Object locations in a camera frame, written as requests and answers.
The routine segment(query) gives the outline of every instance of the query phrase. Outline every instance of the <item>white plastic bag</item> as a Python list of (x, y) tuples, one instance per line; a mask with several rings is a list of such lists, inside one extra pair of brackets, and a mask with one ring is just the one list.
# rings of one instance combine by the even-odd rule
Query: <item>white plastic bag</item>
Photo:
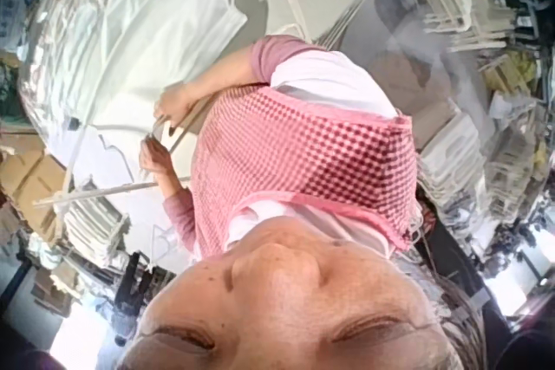
[(164, 87), (207, 69), (245, 22), (229, 0), (108, 0), (76, 117), (82, 126), (123, 127), (102, 133), (136, 166)]

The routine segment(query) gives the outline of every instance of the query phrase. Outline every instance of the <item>woman's right hand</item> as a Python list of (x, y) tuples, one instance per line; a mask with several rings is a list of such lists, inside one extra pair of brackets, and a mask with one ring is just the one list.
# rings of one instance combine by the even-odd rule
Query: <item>woman's right hand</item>
[(180, 125), (191, 112), (197, 99), (193, 97), (188, 84), (180, 83), (167, 89), (154, 105), (154, 117), (161, 116), (170, 120), (173, 128)]

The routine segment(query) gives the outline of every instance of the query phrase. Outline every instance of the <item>gingham apron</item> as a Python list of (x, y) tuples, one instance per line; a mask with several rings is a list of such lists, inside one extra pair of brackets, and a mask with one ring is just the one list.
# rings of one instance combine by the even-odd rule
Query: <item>gingham apron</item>
[(405, 250), (416, 169), (408, 117), (385, 120), (268, 87), (230, 89), (200, 132), (180, 237), (202, 257), (220, 254), (231, 219), (271, 199), (362, 220)]

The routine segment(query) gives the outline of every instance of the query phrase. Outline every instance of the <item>woman's left hand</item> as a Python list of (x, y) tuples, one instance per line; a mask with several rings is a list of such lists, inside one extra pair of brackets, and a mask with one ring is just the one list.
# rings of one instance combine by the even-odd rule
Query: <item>woman's left hand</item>
[(140, 167), (155, 175), (174, 176), (170, 152), (155, 138), (148, 136), (140, 144)]

